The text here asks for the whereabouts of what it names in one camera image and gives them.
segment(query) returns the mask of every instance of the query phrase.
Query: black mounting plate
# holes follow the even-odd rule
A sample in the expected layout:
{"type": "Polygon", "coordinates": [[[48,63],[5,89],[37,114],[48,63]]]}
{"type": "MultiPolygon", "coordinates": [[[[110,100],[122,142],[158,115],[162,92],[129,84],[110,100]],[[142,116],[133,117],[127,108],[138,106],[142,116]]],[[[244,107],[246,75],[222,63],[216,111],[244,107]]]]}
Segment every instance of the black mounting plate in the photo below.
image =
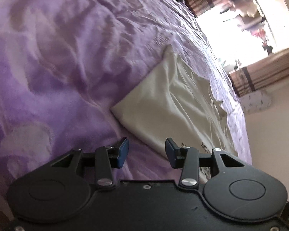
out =
{"type": "Polygon", "coordinates": [[[87,207],[74,218],[53,224],[15,220],[5,231],[21,226],[29,231],[289,231],[278,217],[243,223],[212,211],[198,190],[174,181],[120,181],[111,190],[95,190],[87,207]]]}

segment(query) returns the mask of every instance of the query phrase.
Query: purple duvet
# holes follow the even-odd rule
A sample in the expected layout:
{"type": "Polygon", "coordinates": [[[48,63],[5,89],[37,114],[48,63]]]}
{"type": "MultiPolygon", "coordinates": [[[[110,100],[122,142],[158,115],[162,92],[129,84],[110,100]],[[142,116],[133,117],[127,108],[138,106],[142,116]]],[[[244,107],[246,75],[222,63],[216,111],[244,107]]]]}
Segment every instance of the purple duvet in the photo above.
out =
{"type": "Polygon", "coordinates": [[[183,4],[0,0],[0,194],[74,146],[92,152],[124,136],[130,151],[117,178],[176,179],[180,171],[109,110],[161,61],[168,44],[210,80],[213,95],[224,101],[239,157],[251,163],[239,101],[183,4]]]}

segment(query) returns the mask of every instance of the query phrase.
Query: silver screw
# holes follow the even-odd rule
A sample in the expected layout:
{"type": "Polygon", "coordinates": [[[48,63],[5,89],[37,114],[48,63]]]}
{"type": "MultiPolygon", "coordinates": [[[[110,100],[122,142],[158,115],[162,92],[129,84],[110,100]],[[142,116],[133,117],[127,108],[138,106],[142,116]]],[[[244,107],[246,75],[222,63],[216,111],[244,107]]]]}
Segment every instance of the silver screw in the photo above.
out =
{"type": "Polygon", "coordinates": [[[195,186],[197,184],[197,181],[195,179],[192,179],[192,178],[185,178],[181,181],[181,183],[184,186],[191,187],[191,186],[195,186]]]}
{"type": "Polygon", "coordinates": [[[108,178],[102,178],[97,181],[97,184],[103,187],[110,186],[112,183],[113,181],[108,178]]]}
{"type": "Polygon", "coordinates": [[[143,188],[143,189],[150,189],[151,186],[150,186],[150,185],[144,185],[142,188],[143,188]]]}
{"type": "Polygon", "coordinates": [[[17,226],[14,228],[15,231],[25,231],[25,229],[21,226],[17,226]]]}
{"type": "Polygon", "coordinates": [[[280,231],[279,227],[272,227],[270,231],[280,231]]]}

